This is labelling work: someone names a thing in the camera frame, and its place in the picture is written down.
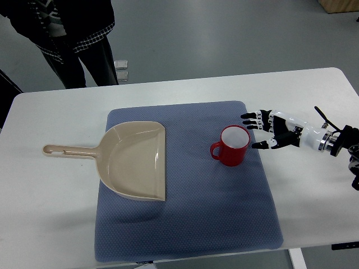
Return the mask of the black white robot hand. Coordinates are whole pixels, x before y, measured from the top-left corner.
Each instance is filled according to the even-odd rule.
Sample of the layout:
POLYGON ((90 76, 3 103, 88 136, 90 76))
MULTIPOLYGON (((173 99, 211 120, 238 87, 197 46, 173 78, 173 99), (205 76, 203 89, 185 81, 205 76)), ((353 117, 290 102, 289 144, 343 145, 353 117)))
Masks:
POLYGON ((309 122, 278 110, 258 110, 241 115, 247 129, 258 129, 273 137, 252 144, 253 149, 274 150, 289 145, 324 151, 332 135, 325 128, 313 127, 309 122))

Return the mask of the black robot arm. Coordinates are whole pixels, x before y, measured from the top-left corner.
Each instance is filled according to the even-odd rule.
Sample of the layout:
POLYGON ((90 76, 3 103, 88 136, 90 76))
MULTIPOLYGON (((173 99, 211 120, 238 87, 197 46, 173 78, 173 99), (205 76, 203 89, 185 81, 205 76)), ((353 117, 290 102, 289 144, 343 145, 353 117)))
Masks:
POLYGON ((332 126, 335 131, 327 131, 319 143, 319 151, 328 151, 331 156, 337 157, 341 149, 346 149, 350 154, 348 168, 355 178, 352 182, 352 187, 358 190, 358 128, 353 128, 349 125, 345 125, 343 129, 339 129, 335 126, 325 114, 317 107, 315 110, 325 120, 322 125, 323 129, 327 126, 332 126))

